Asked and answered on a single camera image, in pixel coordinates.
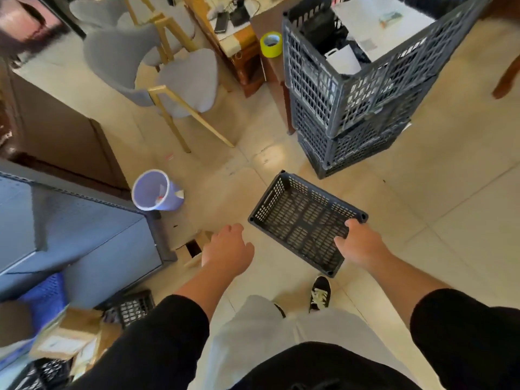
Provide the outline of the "person's left forearm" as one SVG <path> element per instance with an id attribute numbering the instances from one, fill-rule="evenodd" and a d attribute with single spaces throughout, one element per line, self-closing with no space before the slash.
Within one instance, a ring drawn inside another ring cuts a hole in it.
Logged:
<path id="1" fill-rule="evenodd" d="M 225 291 L 240 274 L 239 269 L 231 262 L 209 261 L 191 280 L 174 292 L 174 295 L 195 302 L 211 321 Z"/>

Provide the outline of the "black long-sleeved top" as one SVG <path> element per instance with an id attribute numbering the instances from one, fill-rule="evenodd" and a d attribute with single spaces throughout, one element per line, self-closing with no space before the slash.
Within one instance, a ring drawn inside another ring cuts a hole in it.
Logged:
<path id="1" fill-rule="evenodd" d="M 420 300 L 411 336 L 446 390 L 520 390 L 520 310 L 454 289 Z M 69 390 L 187 390 L 210 334 L 192 300 L 167 297 Z M 251 369 L 230 390 L 421 390 L 397 369 L 341 346 L 304 342 Z"/>

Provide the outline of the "brown wooden cabinet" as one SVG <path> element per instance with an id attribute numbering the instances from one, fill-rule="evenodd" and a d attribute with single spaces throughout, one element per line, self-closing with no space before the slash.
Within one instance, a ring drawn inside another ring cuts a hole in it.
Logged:
<path id="1" fill-rule="evenodd" d="M 131 189 L 101 125 L 20 77 L 3 58 L 0 158 L 131 199 Z"/>

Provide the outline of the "small dark grey plastic basket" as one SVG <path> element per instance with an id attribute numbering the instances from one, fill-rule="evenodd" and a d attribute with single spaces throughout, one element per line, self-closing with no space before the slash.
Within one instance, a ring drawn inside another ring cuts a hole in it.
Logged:
<path id="1" fill-rule="evenodd" d="M 366 212 L 285 170 L 273 179 L 249 223 L 320 271 L 334 278 L 344 257 L 334 238 L 346 238 L 350 218 L 366 223 Z"/>

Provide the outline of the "person's right hand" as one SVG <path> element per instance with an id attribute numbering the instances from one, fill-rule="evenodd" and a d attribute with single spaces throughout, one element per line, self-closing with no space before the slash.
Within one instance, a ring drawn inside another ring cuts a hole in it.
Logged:
<path id="1" fill-rule="evenodd" d="M 339 252 L 349 262 L 370 271 L 392 256 L 382 237 L 368 224 L 351 218 L 345 225 L 348 234 L 344 238 L 349 241 L 349 251 Z"/>

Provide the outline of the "flattened cardboard piece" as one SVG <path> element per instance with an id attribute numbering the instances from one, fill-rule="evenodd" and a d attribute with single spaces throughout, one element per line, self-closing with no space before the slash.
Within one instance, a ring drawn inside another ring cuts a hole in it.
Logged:
<path id="1" fill-rule="evenodd" d="M 177 261 L 186 269 L 200 266 L 202 251 L 205 245 L 211 242 L 212 235 L 212 231 L 198 230 L 195 235 L 188 238 L 187 242 L 173 250 Z"/>

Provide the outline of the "purple plastic waste bin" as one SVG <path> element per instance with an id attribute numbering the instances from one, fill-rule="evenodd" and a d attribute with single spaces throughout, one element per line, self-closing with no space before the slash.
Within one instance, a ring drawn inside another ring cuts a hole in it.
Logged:
<path id="1" fill-rule="evenodd" d="M 144 211 L 175 211 L 184 201 L 184 190 L 177 186 L 162 170 L 147 170 L 134 182 L 132 201 Z"/>

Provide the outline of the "white paper sheet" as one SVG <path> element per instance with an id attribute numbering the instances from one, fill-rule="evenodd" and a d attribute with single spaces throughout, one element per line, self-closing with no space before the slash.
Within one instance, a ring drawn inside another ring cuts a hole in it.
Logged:
<path id="1" fill-rule="evenodd" d="M 435 22 L 399 0 L 348 0 L 332 10 L 371 62 Z"/>

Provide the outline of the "light grey trousers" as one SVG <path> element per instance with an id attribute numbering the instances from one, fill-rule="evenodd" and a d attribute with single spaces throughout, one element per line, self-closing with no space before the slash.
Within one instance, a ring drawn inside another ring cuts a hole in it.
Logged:
<path id="1" fill-rule="evenodd" d="M 325 308 L 283 318 L 272 301 L 252 295 L 212 337 L 202 389 L 229 390 L 254 368 L 297 346 L 338 348 L 396 370 L 418 384 L 360 316 Z"/>

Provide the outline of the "yellow tape roll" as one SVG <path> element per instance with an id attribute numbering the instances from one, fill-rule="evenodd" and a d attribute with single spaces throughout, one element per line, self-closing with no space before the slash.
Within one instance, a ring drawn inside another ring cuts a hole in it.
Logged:
<path id="1" fill-rule="evenodd" d="M 274 59 L 283 53 L 282 34 L 271 31 L 265 33 L 261 39 L 261 53 L 265 58 Z"/>

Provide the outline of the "person's left hand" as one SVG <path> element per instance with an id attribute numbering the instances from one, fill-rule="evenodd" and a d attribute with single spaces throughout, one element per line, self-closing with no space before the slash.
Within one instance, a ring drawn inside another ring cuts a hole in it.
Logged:
<path id="1" fill-rule="evenodd" d="M 215 242 L 215 234 L 211 242 L 205 245 L 202 252 L 201 264 L 204 266 L 209 261 L 231 262 L 239 267 L 243 274 L 251 265 L 255 247 L 251 242 Z"/>

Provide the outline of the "brown wooden chair leg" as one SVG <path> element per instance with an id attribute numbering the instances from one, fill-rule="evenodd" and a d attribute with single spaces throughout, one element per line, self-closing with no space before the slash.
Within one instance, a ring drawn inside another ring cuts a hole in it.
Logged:
<path id="1" fill-rule="evenodd" d="M 502 77 L 499 79 L 492 96 L 495 99 L 505 97 L 512 89 L 517 74 L 520 72 L 520 54 L 512 61 Z"/>

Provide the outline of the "black and white sneaker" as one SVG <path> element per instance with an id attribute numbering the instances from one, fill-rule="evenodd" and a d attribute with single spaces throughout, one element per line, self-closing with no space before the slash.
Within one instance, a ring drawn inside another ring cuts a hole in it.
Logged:
<path id="1" fill-rule="evenodd" d="M 328 308 L 331 299 L 331 285 L 329 279 L 318 276 L 310 291 L 309 313 Z"/>

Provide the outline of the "brown wooden table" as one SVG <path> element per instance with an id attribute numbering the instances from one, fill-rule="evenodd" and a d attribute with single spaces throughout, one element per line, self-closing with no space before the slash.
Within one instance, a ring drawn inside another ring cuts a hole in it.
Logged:
<path id="1" fill-rule="evenodd" d="M 297 0 L 283 0 L 270 9 L 260 13 L 251 20 L 251 26 L 257 39 L 260 40 L 268 32 L 282 30 L 282 14 L 293 6 Z M 261 54 L 261 61 L 266 83 L 275 101 L 278 111 L 287 126 L 287 134 L 293 135 L 291 100 L 289 90 L 285 85 L 283 55 L 276 58 L 266 58 Z"/>

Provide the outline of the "grey metal shelf unit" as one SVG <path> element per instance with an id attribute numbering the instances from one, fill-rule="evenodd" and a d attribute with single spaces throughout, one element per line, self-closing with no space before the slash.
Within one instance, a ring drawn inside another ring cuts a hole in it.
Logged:
<path id="1" fill-rule="evenodd" d="M 64 271 L 95 307 L 177 259 L 158 211 L 0 158 L 0 303 Z"/>

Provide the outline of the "wooden desk with white top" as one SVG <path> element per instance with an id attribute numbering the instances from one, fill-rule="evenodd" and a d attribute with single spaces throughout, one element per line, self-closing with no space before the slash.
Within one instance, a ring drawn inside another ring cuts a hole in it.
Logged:
<path id="1" fill-rule="evenodd" d="M 239 83 L 245 97 L 251 97 L 266 83 L 261 61 L 261 43 L 252 29 L 251 22 L 235 32 L 231 28 L 228 29 L 226 37 L 223 38 L 214 32 L 213 23 L 207 18 L 207 14 L 212 8 L 220 5 L 228 8 L 231 0 L 183 1 L 205 38 L 220 56 L 231 76 Z M 261 8 L 255 16 L 283 0 L 258 1 L 261 3 Z"/>

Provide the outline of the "large grey plastic crate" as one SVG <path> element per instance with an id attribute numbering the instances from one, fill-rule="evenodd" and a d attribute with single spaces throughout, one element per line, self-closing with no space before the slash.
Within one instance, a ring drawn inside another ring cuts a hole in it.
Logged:
<path id="1" fill-rule="evenodd" d="M 309 111 L 291 96 L 291 117 L 297 141 L 305 154 L 312 156 L 323 168 L 330 168 L 351 153 L 388 137 L 399 136 L 437 79 L 438 76 L 433 76 L 407 90 L 334 138 L 327 137 Z"/>
<path id="2" fill-rule="evenodd" d="M 322 134 L 307 138 L 303 132 L 298 132 L 297 142 L 317 178 L 322 180 L 388 150 L 409 126 L 411 121 L 405 121 L 393 124 L 385 131 L 377 131 L 369 123 L 339 139 L 329 139 Z"/>
<path id="3" fill-rule="evenodd" d="M 374 62 L 361 50 L 369 63 L 352 74 L 338 71 L 315 40 L 334 48 L 352 38 L 332 10 L 343 1 L 301 0 L 282 14 L 285 84 L 330 138 L 437 76 L 491 2 L 399 0 L 435 22 Z"/>

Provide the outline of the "person's right forearm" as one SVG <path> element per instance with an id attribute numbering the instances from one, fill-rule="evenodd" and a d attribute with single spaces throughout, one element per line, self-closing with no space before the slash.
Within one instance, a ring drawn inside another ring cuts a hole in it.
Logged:
<path id="1" fill-rule="evenodd" d="M 382 288 L 408 329 L 415 307 L 426 295 L 436 290 L 452 289 L 390 251 L 371 257 L 365 262 L 365 269 Z"/>

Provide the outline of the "blue plastic crate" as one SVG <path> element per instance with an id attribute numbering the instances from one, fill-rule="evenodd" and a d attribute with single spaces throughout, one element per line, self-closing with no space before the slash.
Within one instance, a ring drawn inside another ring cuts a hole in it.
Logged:
<path id="1" fill-rule="evenodd" d="M 62 273 L 49 276 L 17 301 L 28 306 L 34 331 L 38 333 L 69 304 Z"/>

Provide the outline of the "black plastic basket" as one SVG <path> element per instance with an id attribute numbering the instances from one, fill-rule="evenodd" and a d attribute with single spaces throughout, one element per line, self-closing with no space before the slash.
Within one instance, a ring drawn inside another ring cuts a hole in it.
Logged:
<path id="1" fill-rule="evenodd" d="M 7 390 L 63 390 L 71 382 L 72 359 L 41 358 L 26 365 Z"/>
<path id="2" fill-rule="evenodd" d="M 115 296 L 101 304 L 102 320 L 118 324 L 122 329 L 149 314 L 155 303 L 150 290 Z"/>

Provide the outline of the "brown cardboard box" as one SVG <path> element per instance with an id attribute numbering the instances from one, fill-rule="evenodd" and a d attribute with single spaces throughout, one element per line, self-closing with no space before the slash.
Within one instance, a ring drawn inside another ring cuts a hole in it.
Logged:
<path id="1" fill-rule="evenodd" d="M 94 367 L 122 332 L 119 323 L 105 322 L 99 310 L 67 307 L 40 330 L 29 356 L 72 360 L 70 375 L 78 378 Z"/>

